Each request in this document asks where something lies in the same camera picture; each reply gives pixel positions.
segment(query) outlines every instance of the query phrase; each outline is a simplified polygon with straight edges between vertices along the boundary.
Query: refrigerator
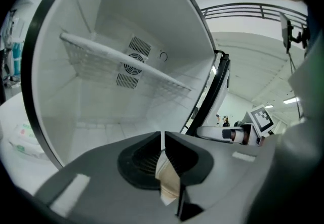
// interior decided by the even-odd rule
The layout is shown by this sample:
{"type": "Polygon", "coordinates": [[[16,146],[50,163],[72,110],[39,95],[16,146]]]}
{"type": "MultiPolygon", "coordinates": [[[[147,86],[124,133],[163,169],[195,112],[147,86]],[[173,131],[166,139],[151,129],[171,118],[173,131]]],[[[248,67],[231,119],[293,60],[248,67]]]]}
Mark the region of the refrigerator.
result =
{"type": "Polygon", "coordinates": [[[217,56],[190,135],[216,111],[229,70],[194,0],[43,0],[22,56],[27,115],[58,168],[102,145],[181,132],[217,56]]]}

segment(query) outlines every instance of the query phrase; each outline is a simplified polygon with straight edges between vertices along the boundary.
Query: vent grille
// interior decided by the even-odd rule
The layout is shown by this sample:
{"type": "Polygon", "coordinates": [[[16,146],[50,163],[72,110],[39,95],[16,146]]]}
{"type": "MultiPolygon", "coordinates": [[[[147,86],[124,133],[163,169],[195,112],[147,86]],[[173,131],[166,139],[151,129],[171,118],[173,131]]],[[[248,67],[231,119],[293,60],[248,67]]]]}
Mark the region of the vent grille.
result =
{"type": "Polygon", "coordinates": [[[116,83],[118,86],[135,89],[137,87],[138,79],[132,76],[126,76],[123,74],[118,74],[116,83]]]}
{"type": "MultiPolygon", "coordinates": [[[[144,60],[143,60],[142,56],[137,54],[137,53],[130,54],[130,57],[144,63],[144,60]]],[[[127,64],[124,64],[124,67],[125,67],[126,72],[128,74],[131,74],[131,75],[138,75],[139,73],[142,72],[142,70],[134,68],[134,67],[132,67],[130,65],[127,65],[127,64]]]]}
{"type": "Polygon", "coordinates": [[[151,51],[151,45],[147,44],[137,37],[132,38],[129,48],[143,54],[146,57],[148,57],[151,51]]]}
{"type": "Polygon", "coordinates": [[[141,172],[155,176],[161,155],[161,139],[155,138],[133,153],[132,161],[141,172]]]}

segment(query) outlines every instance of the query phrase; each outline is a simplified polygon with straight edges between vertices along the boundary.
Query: railing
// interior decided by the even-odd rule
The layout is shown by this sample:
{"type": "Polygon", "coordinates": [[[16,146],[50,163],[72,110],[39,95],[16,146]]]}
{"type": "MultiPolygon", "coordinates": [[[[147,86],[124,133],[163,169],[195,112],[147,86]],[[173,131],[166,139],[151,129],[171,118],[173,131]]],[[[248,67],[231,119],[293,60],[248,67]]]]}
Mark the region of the railing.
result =
{"type": "Polygon", "coordinates": [[[231,3],[209,7],[201,10],[205,19],[222,17],[254,17],[280,22],[279,13],[284,13],[291,21],[292,26],[302,29],[306,27],[307,16],[292,9],[260,4],[260,3],[231,3]]]}

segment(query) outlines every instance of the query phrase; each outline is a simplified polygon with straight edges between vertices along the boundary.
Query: ventilation fan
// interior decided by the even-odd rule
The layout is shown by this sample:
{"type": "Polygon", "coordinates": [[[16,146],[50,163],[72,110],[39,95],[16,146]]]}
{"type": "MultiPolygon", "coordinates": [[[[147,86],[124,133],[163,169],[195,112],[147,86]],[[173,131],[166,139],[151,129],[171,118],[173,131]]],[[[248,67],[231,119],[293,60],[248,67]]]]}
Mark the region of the ventilation fan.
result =
{"type": "MultiPolygon", "coordinates": [[[[135,60],[138,60],[140,62],[143,62],[144,63],[144,59],[142,58],[141,55],[137,54],[137,53],[132,53],[129,55],[131,58],[135,59],[135,60]]],[[[125,70],[128,74],[131,74],[131,75],[138,75],[139,73],[142,72],[142,70],[140,69],[137,69],[137,68],[134,68],[130,65],[127,65],[127,64],[124,64],[124,67],[125,67],[125,70]]]]}

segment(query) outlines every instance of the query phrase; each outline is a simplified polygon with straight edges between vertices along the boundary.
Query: ceiling light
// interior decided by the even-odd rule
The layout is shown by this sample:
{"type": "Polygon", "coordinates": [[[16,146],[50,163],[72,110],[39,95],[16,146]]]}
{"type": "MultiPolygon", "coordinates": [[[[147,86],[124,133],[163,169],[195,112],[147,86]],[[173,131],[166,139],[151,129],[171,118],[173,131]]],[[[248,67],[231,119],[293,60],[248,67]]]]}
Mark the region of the ceiling light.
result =
{"type": "Polygon", "coordinates": [[[284,103],[285,104],[291,104],[291,103],[295,103],[295,102],[298,102],[298,101],[299,101],[298,97],[293,97],[293,98],[289,98],[287,100],[284,100],[284,103]]]}
{"type": "Polygon", "coordinates": [[[215,66],[212,67],[212,71],[216,75],[217,70],[216,70],[215,66]]]}

